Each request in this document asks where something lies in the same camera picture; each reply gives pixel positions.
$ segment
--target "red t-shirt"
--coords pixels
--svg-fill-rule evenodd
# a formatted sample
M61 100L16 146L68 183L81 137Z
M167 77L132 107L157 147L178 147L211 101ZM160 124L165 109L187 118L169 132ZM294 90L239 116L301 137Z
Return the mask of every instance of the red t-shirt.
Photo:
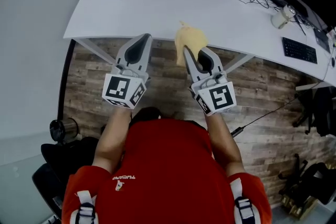
M226 177L213 160L206 130L185 121L160 119L133 125L120 169L85 166L71 175L62 222L79 209L76 193L97 195L99 223L235 223L229 183L240 177L243 196L257 207L261 223L271 209L260 179L248 173ZM122 187L116 191L117 183Z

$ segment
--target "yellow cloth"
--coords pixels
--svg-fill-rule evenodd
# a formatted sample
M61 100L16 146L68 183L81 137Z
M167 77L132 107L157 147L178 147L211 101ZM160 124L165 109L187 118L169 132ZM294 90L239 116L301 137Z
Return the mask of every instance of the yellow cloth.
M198 52L206 47L208 40L202 30L191 27L184 22L181 22L181 24L182 27L177 31L175 36L175 46L177 51L176 64L185 67L183 47L187 46L197 60Z

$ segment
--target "black keyboard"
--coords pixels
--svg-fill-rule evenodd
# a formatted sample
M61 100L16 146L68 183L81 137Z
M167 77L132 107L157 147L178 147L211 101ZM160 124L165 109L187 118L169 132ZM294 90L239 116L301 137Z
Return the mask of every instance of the black keyboard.
M282 44L285 56L317 63L316 50L314 48L285 37L282 38Z

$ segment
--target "wooden floor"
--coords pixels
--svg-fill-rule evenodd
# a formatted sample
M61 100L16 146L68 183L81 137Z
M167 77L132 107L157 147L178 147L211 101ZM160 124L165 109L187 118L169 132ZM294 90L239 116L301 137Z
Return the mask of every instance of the wooden floor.
M93 39L103 50L116 57L126 39ZM236 53L212 49L223 66ZM166 115L182 112L185 120L205 126L201 108L191 98L187 87L190 80L185 68L177 67L173 42L155 40L148 73L151 85L136 110L156 106ZM71 60L66 95L65 116L74 118L84 136L99 137L100 128L113 110L101 98L104 77L111 66L84 47L76 44ZM298 71L254 58L228 74L233 82L238 106L223 113L230 130L243 126L257 117L276 109L294 97L295 85L305 76ZM298 101L246 127L235 140L241 150L246 170L257 175L265 184L271 204L280 201L278 191L284 182L279 172L290 171L294 153L309 164L326 161L334 153L332 138L320 137L315 130L305 135L305 127L293 128L292 123L302 111Z

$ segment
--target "metal trash can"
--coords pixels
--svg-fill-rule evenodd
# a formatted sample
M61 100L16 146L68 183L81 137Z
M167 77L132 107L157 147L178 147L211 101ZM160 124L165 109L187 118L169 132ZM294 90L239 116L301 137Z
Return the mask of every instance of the metal trash can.
M56 142L66 142L78 134L78 124L72 119L53 120L49 126L51 138Z

